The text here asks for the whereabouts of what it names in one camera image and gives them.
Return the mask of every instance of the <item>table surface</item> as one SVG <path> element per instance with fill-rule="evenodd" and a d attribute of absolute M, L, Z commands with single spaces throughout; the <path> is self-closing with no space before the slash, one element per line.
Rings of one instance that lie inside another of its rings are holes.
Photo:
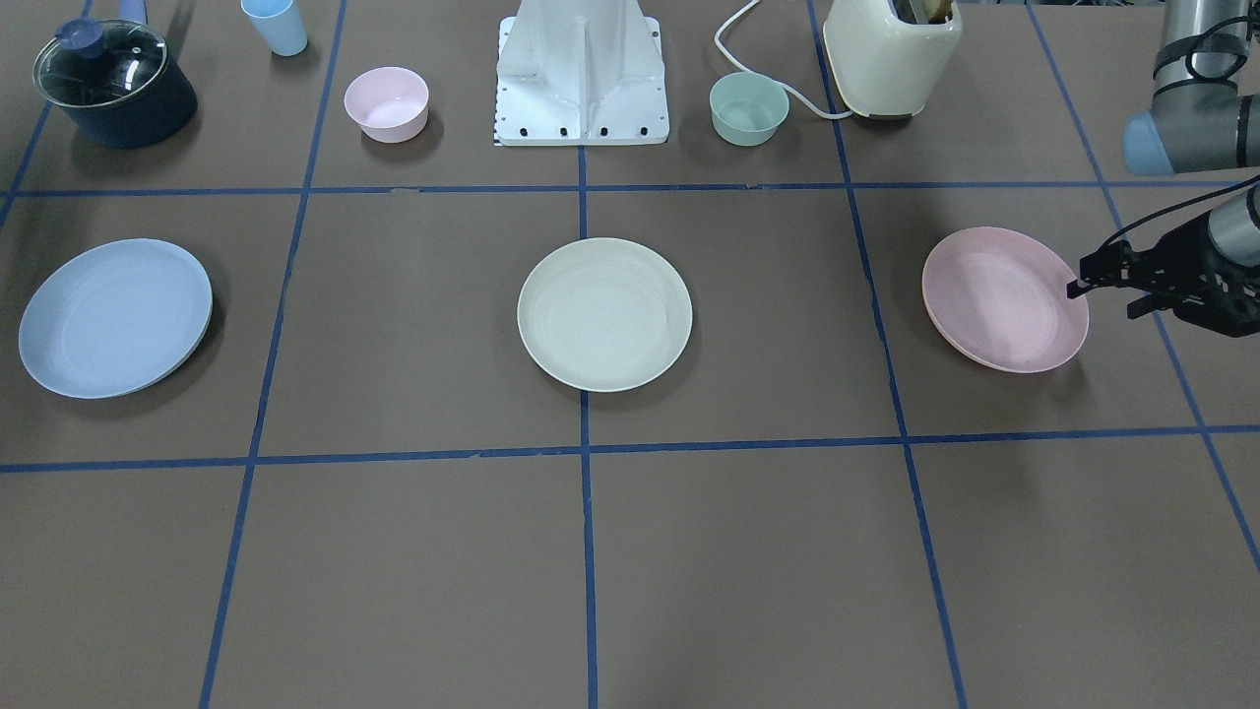
<path fill-rule="evenodd" d="M 83 5 L 0 0 L 0 705 L 1255 705 L 1260 339 L 1099 291 L 1075 360 L 1008 375 L 920 295 L 960 228 L 1075 263 L 1247 174 L 1125 173 L 1159 11 L 963 5 L 920 116 L 794 105 L 738 149 L 706 99 L 738 3 L 641 4 L 664 145 L 494 146 L 515 0 L 302 0 L 294 58 L 180 0 L 150 20 L 200 108 L 116 151 L 30 86 Z M 767 1 L 728 44 L 837 99 L 828 9 Z M 399 145 L 340 106 L 383 64 L 432 88 Z M 137 235 L 205 266 L 204 341 L 134 395 L 43 390 L 30 295 Z M 529 269 L 598 235 L 694 303 L 682 359 L 622 394 L 553 382 L 515 324 Z"/>

